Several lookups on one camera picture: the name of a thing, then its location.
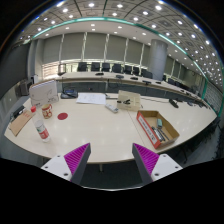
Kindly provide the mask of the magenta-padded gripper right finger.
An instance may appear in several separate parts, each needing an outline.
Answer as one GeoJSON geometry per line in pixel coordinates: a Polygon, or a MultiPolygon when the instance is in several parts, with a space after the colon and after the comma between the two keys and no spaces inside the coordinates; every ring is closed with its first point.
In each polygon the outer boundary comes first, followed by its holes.
{"type": "Polygon", "coordinates": [[[156,154],[136,143],[132,145],[132,154],[144,185],[182,169],[182,167],[167,154],[156,154]]]}

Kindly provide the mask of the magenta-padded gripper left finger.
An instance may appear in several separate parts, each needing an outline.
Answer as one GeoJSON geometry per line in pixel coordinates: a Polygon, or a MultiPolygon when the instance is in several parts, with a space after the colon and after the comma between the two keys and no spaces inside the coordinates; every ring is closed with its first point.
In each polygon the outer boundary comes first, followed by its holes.
{"type": "Polygon", "coordinates": [[[79,185],[90,154],[91,145],[87,143],[65,155],[53,157],[42,166],[42,169],[79,185]]]}

